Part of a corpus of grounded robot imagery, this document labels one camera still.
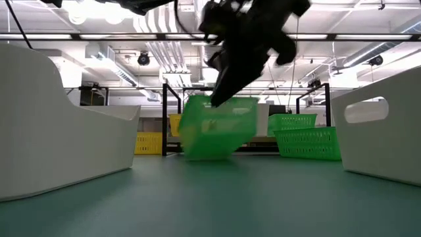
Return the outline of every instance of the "white bin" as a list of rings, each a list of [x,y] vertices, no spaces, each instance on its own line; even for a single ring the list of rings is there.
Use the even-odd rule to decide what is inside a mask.
[[[421,68],[413,68],[332,99],[345,170],[421,185]],[[384,97],[384,119],[347,122],[348,105]]]

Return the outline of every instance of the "ceiling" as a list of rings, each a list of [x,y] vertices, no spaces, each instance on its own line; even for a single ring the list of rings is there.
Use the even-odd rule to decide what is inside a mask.
[[[196,17],[194,3],[200,0],[180,1],[180,18],[187,29],[196,32]],[[419,18],[421,21],[421,5],[419,0],[385,0],[385,9],[378,10],[380,0],[314,0],[312,7],[299,20],[291,16],[284,26],[286,32],[300,33],[398,33],[397,30],[406,22]],[[14,0],[12,7],[26,32],[82,32],[82,33],[110,33],[110,32],[137,32],[134,27],[133,16],[128,14],[118,24],[110,24],[101,16],[87,16],[81,24],[73,24],[69,19],[66,9],[56,9],[52,5],[43,4],[34,0]],[[154,32],[163,32],[159,25],[159,10],[155,9],[154,19],[148,20],[149,29]],[[169,18],[172,11],[165,8],[165,24],[170,28]],[[8,19],[7,6],[0,0],[0,32],[18,32],[16,24],[11,16]],[[84,80],[97,81],[104,86],[127,86],[120,81],[114,73],[107,68],[97,66],[87,59],[85,51],[87,42],[34,42],[38,49],[59,49],[83,62],[90,72],[84,73]],[[101,42],[101,47],[111,47],[116,53],[116,62],[136,77],[138,82],[146,86],[159,86],[161,81],[160,64],[155,55],[149,53],[151,63],[148,66],[139,66],[137,58],[141,51],[148,51],[145,42],[110,41]],[[356,52],[368,47],[365,42],[299,42],[295,63],[284,66],[276,66],[274,61],[276,54],[270,58],[263,70],[262,76],[253,82],[252,87],[276,86],[288,88],[304,85],[314,77],[327,81],[332,77],[329,65],[334,66]],[[165,50],[170,48],[162,44]],[[201,45],[191,42],[180,42],[184,61],[190,72],[190,80],[193,84],[211,82],[216,80],[216,74],[203,69],[201,62]],[[349,78],[356,78],[359,85],[365,85],[376,80],[397,74],[403,70],[419,66],[421,62],[421,44],[416,42],[402,43],[393,49],[382,53],[384,64],[381,66],[358,65],[346,69],[345,74],[350,73]]]

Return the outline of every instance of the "yellow plastic basket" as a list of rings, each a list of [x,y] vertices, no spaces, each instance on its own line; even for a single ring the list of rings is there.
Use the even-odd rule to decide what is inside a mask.
[[[160,155],[162,153],[162,133],[138,132],[135,155]]]
[[[182,115],[170,115],[170,125],[171,125],[171,135],[178,137],[178,125],[180,120],[182,119]]]

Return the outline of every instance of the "green plastic basket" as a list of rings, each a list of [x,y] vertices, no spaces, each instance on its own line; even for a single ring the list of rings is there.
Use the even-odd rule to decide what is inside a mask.
[[[275,131],[282,157],[341,160],[336,128]]]
[[[180,121],[184,155],[191,160],[226,159],[256,134],[257,99],[233,97],[218,108],[204,95],[191,96]]]
[[[275,136],[274,131],[314,128],[317,115],[276,114],[269,117],[268,136]]]

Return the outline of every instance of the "green floor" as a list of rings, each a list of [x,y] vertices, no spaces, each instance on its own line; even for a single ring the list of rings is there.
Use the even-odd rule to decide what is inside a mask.
[[[235,157],[133,168],[0,203],[0,236],[419,236],[421,188],[338,162]]]

